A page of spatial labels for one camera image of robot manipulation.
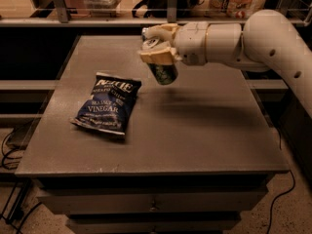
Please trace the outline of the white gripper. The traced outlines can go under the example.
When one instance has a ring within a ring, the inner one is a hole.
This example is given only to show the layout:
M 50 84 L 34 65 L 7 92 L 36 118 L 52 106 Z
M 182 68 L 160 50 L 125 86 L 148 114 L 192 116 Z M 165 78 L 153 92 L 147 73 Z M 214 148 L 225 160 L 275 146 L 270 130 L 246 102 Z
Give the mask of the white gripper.
M 206 33 L 209 24 L 205 21 L 190 22 L 179 28 L 176 23 L 164 23 L 148 27 L 146 39 L 159 37 L 162 41 L 174 42 L 175 47 L 141 50 L 138 52 L 145 63 L 171 65 L 182 61 L 186 65 L 204 65 L 206 60 Z

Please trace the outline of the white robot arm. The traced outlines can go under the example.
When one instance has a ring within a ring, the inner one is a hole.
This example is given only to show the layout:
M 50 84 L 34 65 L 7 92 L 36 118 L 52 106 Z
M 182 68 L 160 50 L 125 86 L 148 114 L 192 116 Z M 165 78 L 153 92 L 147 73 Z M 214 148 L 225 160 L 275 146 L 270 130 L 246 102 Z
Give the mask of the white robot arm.
M 148 64 L 218 62 L 250 72 L 272 69 L 312 116 L 312 52 L 292 23 L 276 11 L 258 11 L 243 25 L 208 21 L 160 24 L 147 28 L 143 36 L 138 54 Z

